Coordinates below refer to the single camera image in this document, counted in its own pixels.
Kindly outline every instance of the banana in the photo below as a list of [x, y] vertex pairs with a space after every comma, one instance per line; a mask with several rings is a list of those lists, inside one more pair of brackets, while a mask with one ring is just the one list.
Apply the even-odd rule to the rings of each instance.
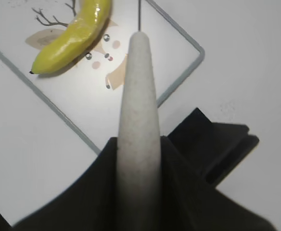
[[75, 19], [36, 57], [31, 74], [54, 73], [81, 55], [100, 34], [111, 11], [112, 0], [83, 0]]

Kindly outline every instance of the pink cheek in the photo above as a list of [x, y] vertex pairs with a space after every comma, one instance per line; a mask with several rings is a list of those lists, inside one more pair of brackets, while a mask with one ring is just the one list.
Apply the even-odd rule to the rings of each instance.
[[101, 63], [100, 62], [94, 62], [91, 66], [93, 69], [98, 69], [100, 67]]
[[118, 49], [120, 47], [120, 42], [118, 40], [113, 42], [113, 48]]

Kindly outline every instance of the cartoon eye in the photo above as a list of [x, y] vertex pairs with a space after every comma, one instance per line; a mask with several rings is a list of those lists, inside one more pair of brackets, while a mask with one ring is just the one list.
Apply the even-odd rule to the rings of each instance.
[[92, 58], [92, 54], [90, 53], [90, 52], [88, 52], [87, 54], [86, 54], [86, 59], [87, 60], [90, 60]]
[[110, 36], [108, 34], [105, 34], [103, 36], [103, 39], [104, 39], [105, 42], [108, 42], [110, 40]]

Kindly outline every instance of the yellow banana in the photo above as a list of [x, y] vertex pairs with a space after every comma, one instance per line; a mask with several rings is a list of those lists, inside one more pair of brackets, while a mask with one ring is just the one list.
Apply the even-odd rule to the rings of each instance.
[[36, 57], [30, 73], [49, 74], [67, 66], [100, 34], [111, 11], [112, 0], [83, 0], [82, 8], [67, 30]]

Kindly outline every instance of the cartoon illustration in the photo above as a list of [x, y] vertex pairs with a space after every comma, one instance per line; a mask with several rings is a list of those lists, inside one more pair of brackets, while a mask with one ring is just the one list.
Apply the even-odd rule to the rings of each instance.
[[[72, 0], [72, 5], [65, 3], [72, 12], [73, 16], [76, 16], [76, 0]], [[55, 16], [53, 20], [49, 20], [42, 12], [42, 9], [32, 10], [37, 14], [36, 20], [44, 26], [63, 26], [68, 27], [67, 23], [60, 22]], [[42, 50], [42, 48], [56, 38], [58, 38], [64, 30], [56, 28], [48, 28], [39, 31], [26, 39], [26, 43], [31, 47]], [[127, 50], [128, 43], [127, 37], [124, 36], [121, 28], [114, 21], [109, 19], [107, 27], [100, 41], [96, 43], [94, 48], [88, 48], [85, 51], [85, 57], [90, 62], [91, 68], [97, 75], [105, 76], [105, 86], [108, 89], [115, 90], [119, 86], [124, 84], [126, 62], [127, 62]], [[84, 58], [80, 56], [74, 61], [75, 66]]]

